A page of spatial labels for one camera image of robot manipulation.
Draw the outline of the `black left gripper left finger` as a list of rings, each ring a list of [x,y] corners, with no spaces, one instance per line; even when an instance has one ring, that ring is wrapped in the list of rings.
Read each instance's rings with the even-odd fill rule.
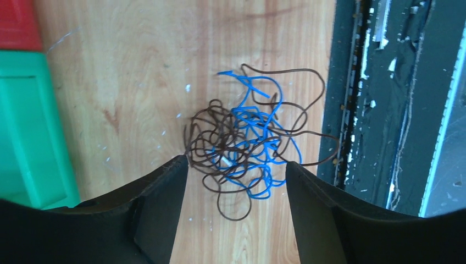
[[[72,208],[1,200],[1,263],[169,263],[187,174],[179,155]]]

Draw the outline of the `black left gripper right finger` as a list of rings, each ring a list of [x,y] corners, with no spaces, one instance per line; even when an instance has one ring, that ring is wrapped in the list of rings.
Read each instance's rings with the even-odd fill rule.
[[[431,218],[361,200],[296,162],[286,187],[301,263],[465,263],[465,210]]]

